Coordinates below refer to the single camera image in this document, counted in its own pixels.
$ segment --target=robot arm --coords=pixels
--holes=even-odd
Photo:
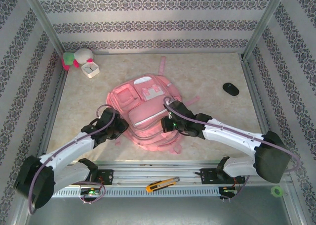
[[[224,143],[248,155],[243,158],[223,158],[219,165],[223,165],[222,170],[226,175],[233,178],[259,175],[269,182],[279,183],[291,157],[287,153],[263,143],[273,143],[285,148],[277,134],[271,131],[265,135],[246,132],[225,125],[205,114],[194,115],[179,101],[173,101],[167,106],[165,104],[165,107],[169,112],[169,116],[161,120],[165,133],[178,130],[192,137]],[[192,121],[186,120],[175,113],[192,119]],[[194,121],[205,122],[205,124],[195,123]]]
[[[120,118],[117,111],[114,114],[114,119],[108,127],[105,128],[113,117],[113,110],[110,108],[103,111],[100,119],[95,119],[83,127],[81,132],[64,146],[39,158],[28,157],[23,162],[15,181],[15,191],[28,198],[32,180],[47,160],[49,161],[39,172],[33,188],[32,205],[36,209],[45,205],[54,192],[66,186],[78,181],[94,181],[98,168],[91,161],[84,158],[72,166],[67,167],[67,165],[107,139],[118,138],[127,130],[128,123]]]

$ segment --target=yellow utility knife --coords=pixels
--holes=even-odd
[[[149,186],[147,186],[146,191],[148,193],[151,193],[151,192],[154,192],[156,190],[167,188],[171,185],[175,185],[176,182],[178,182],[179,180],[180,180],[179,177],[175,177],[175,178],[171,178],[171,179],[167,179],[167,180],[158,181],[158,182],[152,183]]]

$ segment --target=pink backpack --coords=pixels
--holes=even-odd
[[[159,73],[163,74],[165,57],[161,58]],[[181,101],[178,89],[164,76],[145,74],[114,88],[106,103],[117,110],[129,123],[123,133],[136,145],[149,151],[170,151],[179,154],[182,135],[177,131],[164,133],[160,120],[168,115],[163,99]]]

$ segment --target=small white box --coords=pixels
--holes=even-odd
[[[99,66],[95,62],[85,63],[81,66],[81,69],[89,78],[93,78],[95,75],[100,73]]]

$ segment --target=marble floor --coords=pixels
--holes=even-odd
[[[117,85],[146,73],[158,73],[160,57],[166,56],[165,76],[180,90],[183,101],[197,95],[200,101],[189,107],[217,120],[251,132],[260,132],[257,117],[236,53],[221,54],[130,54],[97,55],[100,73],[89,79],[80,68],[71,67],[58,108],[47,152],[73,139],[95,118],[107,93]],[[231,82],[240,90],[231,96],[222,85]],[[90,160],[220,160],[243,153],[219,142],[185,137],[181,154],[150,152],[121,136],[120,145],[106,141],[82,155]]]

